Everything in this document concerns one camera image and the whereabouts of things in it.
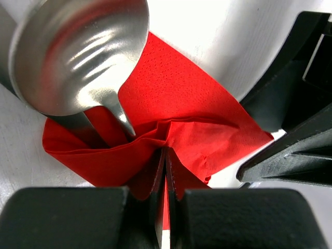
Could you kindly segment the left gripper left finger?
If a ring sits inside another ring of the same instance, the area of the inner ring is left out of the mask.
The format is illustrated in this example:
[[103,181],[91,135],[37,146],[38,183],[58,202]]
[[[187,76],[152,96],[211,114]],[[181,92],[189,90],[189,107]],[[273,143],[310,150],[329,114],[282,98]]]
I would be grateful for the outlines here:
[[1,212],[1,248],[161,248],[165,151],[127,183],[25,188]]

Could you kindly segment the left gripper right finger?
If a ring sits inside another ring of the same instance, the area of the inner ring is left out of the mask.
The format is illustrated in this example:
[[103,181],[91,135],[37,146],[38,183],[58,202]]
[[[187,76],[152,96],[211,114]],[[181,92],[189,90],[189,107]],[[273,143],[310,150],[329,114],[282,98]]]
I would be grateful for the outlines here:
[[283,188],[212,189],[165,150],[171,248],[327,248],[306,199]]

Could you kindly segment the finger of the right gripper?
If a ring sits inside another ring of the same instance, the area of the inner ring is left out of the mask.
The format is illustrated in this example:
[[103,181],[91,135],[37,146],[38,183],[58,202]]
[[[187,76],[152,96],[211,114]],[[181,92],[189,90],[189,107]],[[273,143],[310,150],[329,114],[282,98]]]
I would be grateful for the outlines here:
[[236,178],[331,186],[331,105],[242,164]]
[[301,12],[269,68],[240,103],[267,132],[290,131],[331,104],[331,14]]

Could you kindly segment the red paper napkin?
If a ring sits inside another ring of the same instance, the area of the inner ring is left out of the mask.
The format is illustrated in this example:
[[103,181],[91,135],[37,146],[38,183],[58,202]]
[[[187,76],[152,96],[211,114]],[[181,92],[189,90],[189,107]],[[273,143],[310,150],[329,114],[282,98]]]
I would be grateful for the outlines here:
[[45,152],[94,186],[115,187],[142,170],[157,149],[168,146],[208,183],[213,174],[273,139],[223,86],[154,34],[149,34],[119,99],[135,129],[133,141],[108,110],[95,107],[86,115],[107,149],[92,149],[47,119]]

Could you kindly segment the silver spoon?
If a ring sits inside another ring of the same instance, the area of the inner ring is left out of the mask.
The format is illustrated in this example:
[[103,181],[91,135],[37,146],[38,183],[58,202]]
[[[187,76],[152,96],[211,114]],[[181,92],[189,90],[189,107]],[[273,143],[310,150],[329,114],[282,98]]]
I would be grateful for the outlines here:
[[50,116],[103,106],[133,137],[118,93],[148,32],[147,1],[36,1],[10,43],[12,87],[25,104]]

